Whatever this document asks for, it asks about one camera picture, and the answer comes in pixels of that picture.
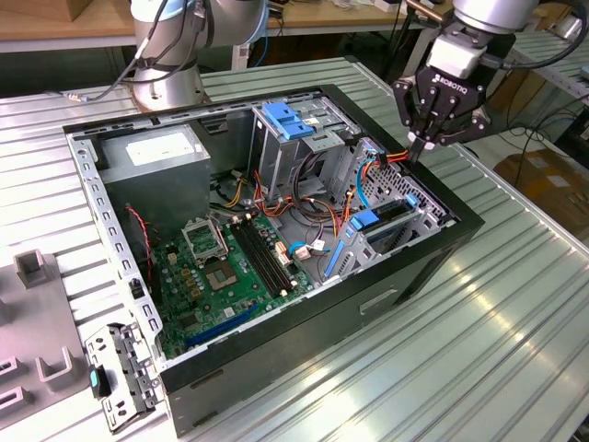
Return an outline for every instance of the metal bracket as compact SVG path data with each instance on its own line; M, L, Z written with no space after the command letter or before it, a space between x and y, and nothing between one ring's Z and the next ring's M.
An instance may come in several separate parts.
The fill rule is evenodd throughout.
M155 409L157 397L162 397L161 391L156 393L161 382L150 378L153 363L136 323L108 325L86 341L86 348L90 370L103 370L110 384L110 394L101 403L113 435Z
M50 366L42 357L35 358L39 380L47 384L51 391L64 389L72 385L79 375L77 361L70 353L67 347L62 347L65 366L61 370L56 370L55 366Z

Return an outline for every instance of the black cable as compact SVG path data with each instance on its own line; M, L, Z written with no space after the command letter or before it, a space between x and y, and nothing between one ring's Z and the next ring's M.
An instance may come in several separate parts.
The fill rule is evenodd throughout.
M525 110L525 108L527 108L532 103L532 101L534 101L534 99L537 97L537 95L540 93L540 91L544 88L545 85L546 85L546 82L544 82L544 84L537 89L537 91L534 93L534 95L532 95L532 97L525 103L525 105L515 114L514 121L517 120L517 118L522 114L522 112ZM508 126L512 125L512 122L510 122L509 115L512 111L512 106L514 105L515 98L517 97L519 90L520 89L517 89L517 92L514 93L514 96L512 97L512 100L509 103L509 107L507 108L506 121L507 121Z
M191 59L192 55L194 54L194 47L196 46L196 41L199 39L200 32L194 32L194 38L192 39L191 47L189 48L186 57L182 61L182 63L174 68L174 70L168 72L167 74L159 77L159 78L151 78L149 80L122 80L122 83L130 84L130 85L149 85L151 83L155 83L157 81L162 81L174 76L178 72L184 69L184 66L188 63Z
M162 2L162 4L159 6L159 8L156 12L156 17L154 18L154 24L152 25L151 29L147 33L147 37L145 38L144 41L149 42L152 39L152 37L154 36L154 34L156 33L157 25L159 24L159 19L162 17L162 14L164 13L164 8L166 7L166 5L167 5L167 0L164 0ZM85 103L92 102L92 101L98 101L99 99L103 99L107 95L109 95L109 93L112 92L116 86L118 86L120 83L123 82L124 78L135 68L138 58L139 57L136 54L133 57L133 59L131 60L131 62L127 65L127 67L125 67L123 69L122 73L115 80L115 82L112 85L110 85L110 87L107 90L105 90L101 94L96 95L95 97L87 97L85 95L65 93L65 92L46 92L46 93L57 94L62 97L66 97L67 99L72 99L74 101L81 101L81 102L85 102Z
M550 66L551 64L555 64L562 60L563 58L570 55L574 52L585 40L587 36L587 31L589 30L589 17L587 16L587 9L583 3L579 0L540 0L539 4L544 5L546 3L557 3L565 6L570 6L574 9L577 17L581 20L581 31L577 38L565 49L564 51L556 54L553 57L548 58L547 60L542 60L541 62L536 63L528 63L528 64L514 64L505 62L497 57L490 56L488 54L484 54L480 58L481 64L491 67L493 69L503 69L503 70L514 70L514 69L526 69L526 70L533 70L533 69L540 69L542 67Z
M544 117L535 127L534 131L527 137L527 141L525 142L524 145L524 150L522 152L522 157L519 160L519 166L517 167L517 174L515 175L515 181L514 181L514 187L517 189L517 186L519 184L519 180L522 176L522 168L524 166L524 158L525 158L525 153L527 152L527 147L530 144L530 141L532 141L532 136L534 134L534 132L537 132L540 127L542 127L542 124L548 119L550 118L553 114L559 113L561 111L566 110L566 108L568 108L569 106L579 102L579 101L583 101L584 99L588 99L589 98L589 94L583 95L582 97L579 97L578 99L574 99L572 101L570 101L569 103L565 104L564 106L560 106L559 108L557 108L555 111L553 111L552 113L550 113L549 115L547 115L546 117Z
M150 68L151 66L157 64L162 58L166 56L168 52L174 49L174 47L178 44L178 42L182 38L182 33L184 32L184 24L186 22L187 15L188 0L184 0L184 3L182 4L182 24L180 25L178 34L176 34L176 38L157 57L145 59L145 65L147 66L147 68Z
M503 78L503 80L501 80L501 82L499 83L499 85L497 85L497 87L495 88L495 90L493 91L492 94L490 94L486 100L489 101L490 99L492 99L493 97L495 97L495 95L497 95L497 92L499 92L499 90L502 88L502 86L505 84L505 82L509 79L509 76L512 74L513 71L508 71L507 74L505 74L505 77Z
M407 16L405 16L405 22L403 23L403 26L401 27L401 30L399 31L398 38L395 41L395 48L393 49L393 53L391 53L390 57L387 58L387 61L385 62L384 66L383 66L383 70L381 71L380 77L383 78L385 81L387 81L388 73L389 73L390 69L392 68L393 63L395 63L395 59L397 58L397 53L398 53L398 50L401 45L401 41L405 38L406 35L408 35L411 21L413 21L413 18L415 17L415 15L416 15L415 9L408 7L407 8Z

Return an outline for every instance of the aluminum table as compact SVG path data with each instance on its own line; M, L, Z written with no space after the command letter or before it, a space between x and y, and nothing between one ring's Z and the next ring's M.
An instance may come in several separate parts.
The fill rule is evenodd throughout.
M213 99L335 83L392 135L406 134L390 89L343 59L204 83ZM61 126L135 112L124 88L88 105L0 100L0 262L55 253L82 340L127 313ZM423 162L484 218L479 234L406 304L182 440L568 439L589 413L589 250L461 146ZM164 404L111 438L90 390L0 432L6 441L174 438Z
M547 60L562 52L570 43L547 30L517 34L512 56L518 63L531 63ZM541 69L537 74L552 85L570 94L573 98L589 96L589 80L581 77L582 67L589 65L589 41L564 60Z

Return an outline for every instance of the red cable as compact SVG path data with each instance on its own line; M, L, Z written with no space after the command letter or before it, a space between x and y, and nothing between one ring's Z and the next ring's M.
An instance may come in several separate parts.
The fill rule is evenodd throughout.
M127 209L129 212L131 212L133 214L133 216L135 218L137 218L137 221L139 221L139 226L141 227L141 229L144 232L145 249L147 251L147 277L149 278L149 282L151 283L151 247L149 246L149 237L147 236L147 227L145 227L144 220L139 216L139 214L137 212L135 212L134 209L132 209L129 206L126 206L125 209Z

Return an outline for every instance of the blue tab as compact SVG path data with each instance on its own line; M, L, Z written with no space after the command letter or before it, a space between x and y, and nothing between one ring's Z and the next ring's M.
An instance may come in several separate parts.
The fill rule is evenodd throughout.
M312 135L315 129L304 124L298 114L285 103L269 103L262 106L264 114L287 140Z
M357 220L356 217L350 219L350 223L356 230L360 230L362 228L362 223L359 220Z
M418 200L417 196L415 196L413 193L408 193L405 195L405 199L413 208L416 208L418 205L420 205L420 200Z
M372 210L364 210L359 214L356 214L350 219L352 225L356 228L356 230L360 230L362 227L370 226L378 222L378 216Z
M96 387L98 385L98 375L96 374L95 370L90 372L90 385L92 387Z
M324 273L326 278L329 278L331 272L333 272L333 267L335 267L335 263L338 261L338 258L340 257L341 251L343 250L343 245L343 241L340 241L340 243L338 244L338 248L335 249L335 252L331 257L331 261L329 262L328 268Z

